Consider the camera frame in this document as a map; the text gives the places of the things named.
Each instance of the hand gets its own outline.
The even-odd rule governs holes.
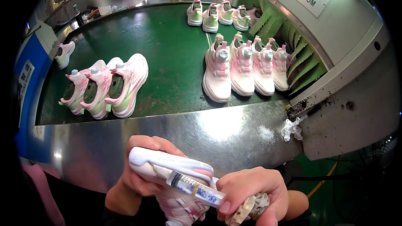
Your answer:
[[[130,168],[128,155],[136,146],[187,157],[166,139],[157,136],[131,136],[127,143],[123,174],[116,185],[106,194],[105,200],[105,206],[109,210],[127,216],[137,213],[142,196],[155,195],[163,190],[163,186],[145,181]]]
[[[226,194],[218,211],[218,220],[233,214],[244,201],[256,193],[267,193],[269,206],[257,220],[256,226],[275,226],[282,220],[289,205],[288,192],[277,170],[256,167],[225,175],[216,183]]]

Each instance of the green conveyor belt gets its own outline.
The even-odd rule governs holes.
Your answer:
[[[283,99],[281,93],[265,97],[254,93],[242,97],[232,91],[228,103],[215,103],[203,92],[205,52],[208,39],[201,27],[187,25],[186,9],[189,4],[153,6],[122,12],[71,33],[65,44],[73,40],[75,51],[69,65],[62,71],[56,61],[50,66],[41,92],[36,125],[95,121],[89,112],[75,116],[58,101],[69,84],[65,74],[82,70],[103,59],[113,57],[127,61],[134,53],[147,59],[149,76],[137,94],[131,117],[144,117],[169,113],[193,112],[211,108],[237,106]],[[231,43],[237,30],[219,24],[218,33]],[[109,119],[117,119],[109,113]]]

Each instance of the water bottle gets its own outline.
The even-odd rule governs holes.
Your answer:
[[[82,17],[80,16],[80,11],[78,11],[77,5],[74,5],[73,8],[74,8],[74,15],[76,17],[76,21],[78,23],[78,26],[81,27],[81,26],[84,25],[84,21],[82,20]]]

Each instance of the white rag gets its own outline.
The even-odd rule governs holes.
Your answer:
[[[301,128],[298,127],[300,123],[300,118],[297,117],[295,122],[291,122],[289,119],[286,119],[285,126],[281,129],[281,135],[285,142],[290,141],[290,134],[294,134],[295,139],[302,140],[301,136]]]

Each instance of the pink sneaker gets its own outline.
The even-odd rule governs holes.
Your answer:
[[[54,57],[54,59],[56,59],[57,63],[59,64],[59,68],[64,69],[70,62],[70,55],[75,49],[75,43],[74,41],[70,41],[70,43],[66,45],[63,45],[62,43],[57,47],[62,49],[62,54]]]
[[[89,82],[84,92],[84,101],[80,103],[81,113],[84,113],[86,109],[95,119],[103,119],[109,114],[106,111],[104,99],[109,96],[108,91],[112,81],[110,69],[115,68],[118,63],[123,63],[123,61],[118,57],[112,58],[105,67],[92,68],[91,72],[86,74]]]
[[[287,77],[286,77],[286,59],[288,58],[289,54],[286,52],[286,46],[282,45],[281,48],[274,54],[273,58],[273,80],[275,88],[279,91],[287,91],[289,89],[289,85],[287,84]]]
[[[208,97],[215,102],[227,102],[230,97],[229,48],[224,37],[218,33],[211,48],[205,53],[205,70],[202,86]]]
[[[139,147],[131,150],[129,165],[146,181],[163,186],[162,193],[156,195],[156,199],[168,219],[167,226],[190,226],[196,220],[204,219],[209,206],[167,185],[166,179],[169,173],[176,170],[212,187],[214,169],[211,166],[197,160]]]
[[[233,23],[233,12],[230,2],[225,0],[222,4],[218,4],[218,20],[222,25],[231,25]]]
[[[251,40],[243,42],[240,32],[234,35],[230,45],[230,80],[232,89],[241,96],[251,96],[254,93],[253,51]]]
[[[116,117],[127,118],[134,112],[138,90],[148,78],[147,60],[142,54],[136,53],[126,63],[116,64],[110,70],[113,78],[109,88],[109,97],[104,101],[111,104]]]
[[[254,8],[252,10],[247,11],[247,15],[250,16],[250,20],[249,20],[249,27],[250,28],[255,25],[255,23],[260,19],[262,14],[263,13],[261,12],[260,8]]]
[[[70,108],[71,112],[75,115],[81,115],[81,102],[84,100],[84,92],[89,81],[85,74],[90,73],[91,68],[94,67],[103,68],[105,67],[105,62],[98,60],[89,69],[84,69],[79,72],[77,69],[74,69],[71,71],[71,75],[66,74],[66,77],[71,80],[71,82],[68,84],[59,104]]]
[[[269,39],[267,46],[261,42],[259,36],[255,36],[254,42],[251,45],[253,55],[253,75],[254,87],[260,94],[270,96],[275,92],[274,81],[272,78],[272,59],[274,52],[271,51],[271,42],[273,38]]]
[[[244,5],[239,6],[233,13],[233,25],[239,31],[247,31],[249,29],[250,16],[247,15]]]
[[[202,13],[202,30],[204,32],[214,32],[216,33],[218,31],[219,23],[218,23],[218,8],[216,7],[216,4],[210,4],[208,9],[206,9]]]
[[[187,14],[187,24],[189,26],[201,26],[202,25],[201,0],[194,0],[194,2],[187,9],[186,14]]]

